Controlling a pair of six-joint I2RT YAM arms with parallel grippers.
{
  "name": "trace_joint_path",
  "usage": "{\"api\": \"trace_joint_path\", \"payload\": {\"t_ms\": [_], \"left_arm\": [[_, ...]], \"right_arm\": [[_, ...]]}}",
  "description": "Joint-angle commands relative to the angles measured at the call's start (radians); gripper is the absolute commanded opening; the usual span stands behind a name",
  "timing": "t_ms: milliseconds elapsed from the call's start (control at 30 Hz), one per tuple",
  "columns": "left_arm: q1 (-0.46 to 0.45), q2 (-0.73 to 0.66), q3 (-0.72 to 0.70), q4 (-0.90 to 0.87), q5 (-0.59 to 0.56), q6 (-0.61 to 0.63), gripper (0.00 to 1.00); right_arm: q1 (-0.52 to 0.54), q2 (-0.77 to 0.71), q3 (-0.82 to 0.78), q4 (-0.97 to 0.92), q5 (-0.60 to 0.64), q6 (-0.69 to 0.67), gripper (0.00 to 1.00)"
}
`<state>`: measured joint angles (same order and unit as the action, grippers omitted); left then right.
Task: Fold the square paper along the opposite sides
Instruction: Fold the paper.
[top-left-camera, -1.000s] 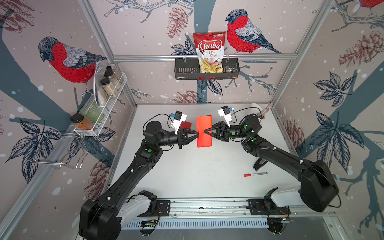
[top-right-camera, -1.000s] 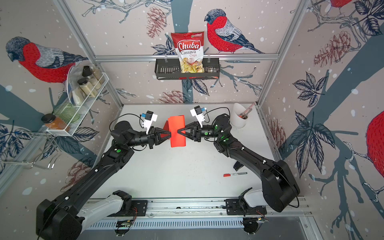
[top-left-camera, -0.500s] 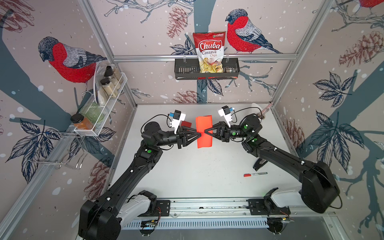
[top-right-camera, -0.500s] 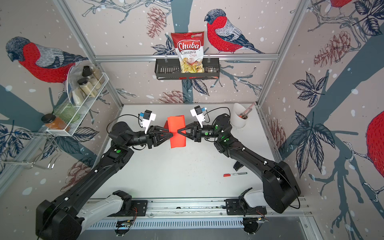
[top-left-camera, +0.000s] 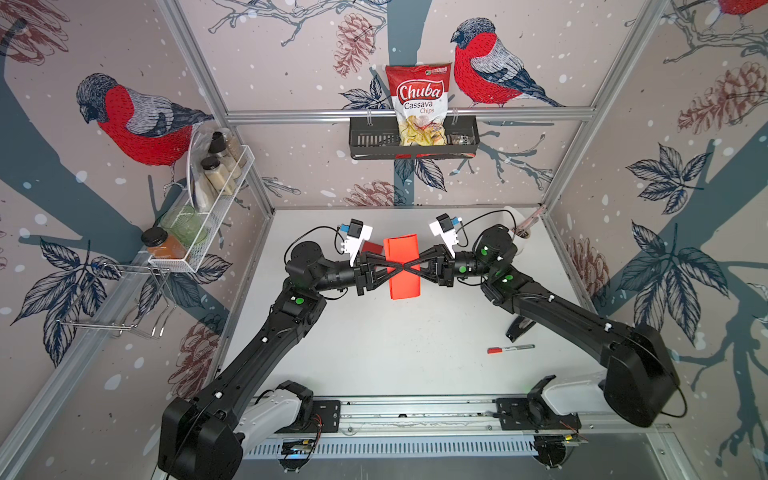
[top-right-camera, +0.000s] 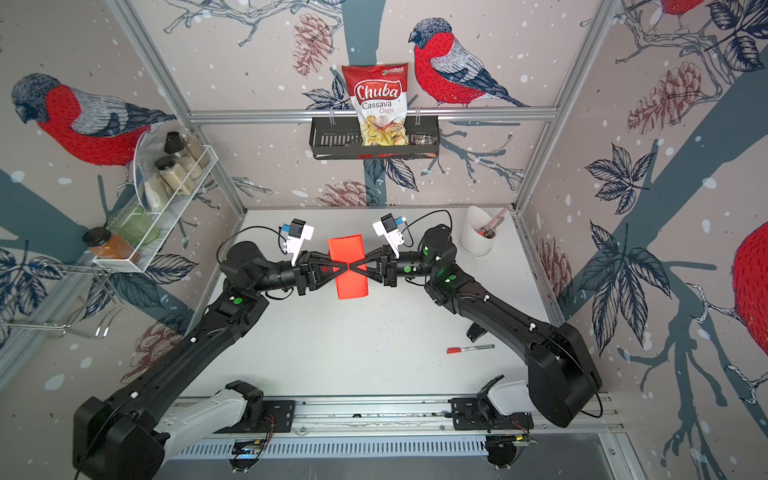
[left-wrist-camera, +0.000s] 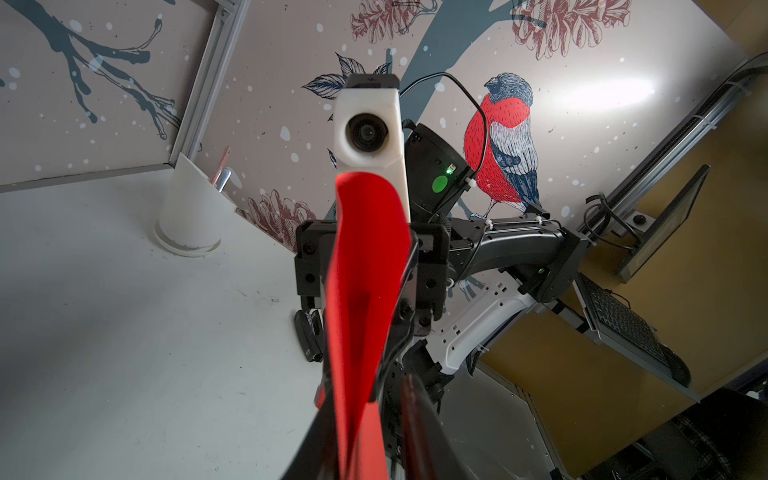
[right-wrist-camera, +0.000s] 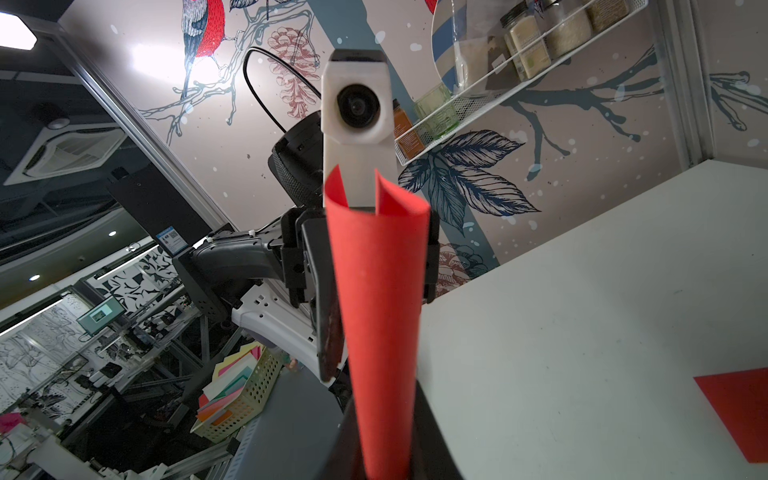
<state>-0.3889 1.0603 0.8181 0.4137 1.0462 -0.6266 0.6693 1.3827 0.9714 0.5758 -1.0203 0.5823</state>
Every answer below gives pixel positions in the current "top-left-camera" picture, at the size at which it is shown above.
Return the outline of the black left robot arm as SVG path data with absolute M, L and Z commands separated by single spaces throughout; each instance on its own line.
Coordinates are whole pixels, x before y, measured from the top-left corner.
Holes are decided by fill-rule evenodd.
M 285 264 L 288 276 L 254 338 L 191 399 L 166 407 L 159 469 L 175 479 L 231 479 L 246 451 L 281 430 L 313 433 L 284 452 L 311 457 L 332 418 L 316 412 L 309 388 L 294 381 L 265 388 L 264 382 L 318 322 L 328 302 L 325 291 L 355 288 L 364 294 L 411 265 L 369 252 L 353 262 L 330 261 L 315 242 L 294 246 Z

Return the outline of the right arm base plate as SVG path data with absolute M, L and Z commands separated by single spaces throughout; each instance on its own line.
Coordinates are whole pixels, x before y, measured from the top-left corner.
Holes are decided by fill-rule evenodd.
M 503 431 L 579 431 L 582 426 L 578 415 L 558 415 L 545 403 L 531 402 L 526 397 L 502 397 L 494 403 L 493 417 L 500 421 Z

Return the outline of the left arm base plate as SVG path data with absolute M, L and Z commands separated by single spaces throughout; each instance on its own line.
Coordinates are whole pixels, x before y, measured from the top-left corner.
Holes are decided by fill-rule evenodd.
M 339 400 L 314 400 L 308 409 L 302 406 L 298 418 L 278 434 L 337 433 L 339 430 L 341 402 Z

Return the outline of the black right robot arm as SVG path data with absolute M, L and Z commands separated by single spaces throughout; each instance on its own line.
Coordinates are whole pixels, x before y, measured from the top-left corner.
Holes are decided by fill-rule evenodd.
M 606 370 L 598 383 L 607 405 L 623 420 L 649 427 L 677 392 L 680 379 L 660 333 L 630 327 L 553 294 L 515 268 L 518 248 L 508 228 L 487 228 L 469 251 L 437 245 L 403 263 L 405 272 L 438 285 L 477 276 L 485 298 L 514 315 L 506 332 L 516 342 L 541 325 L 593 357 Z

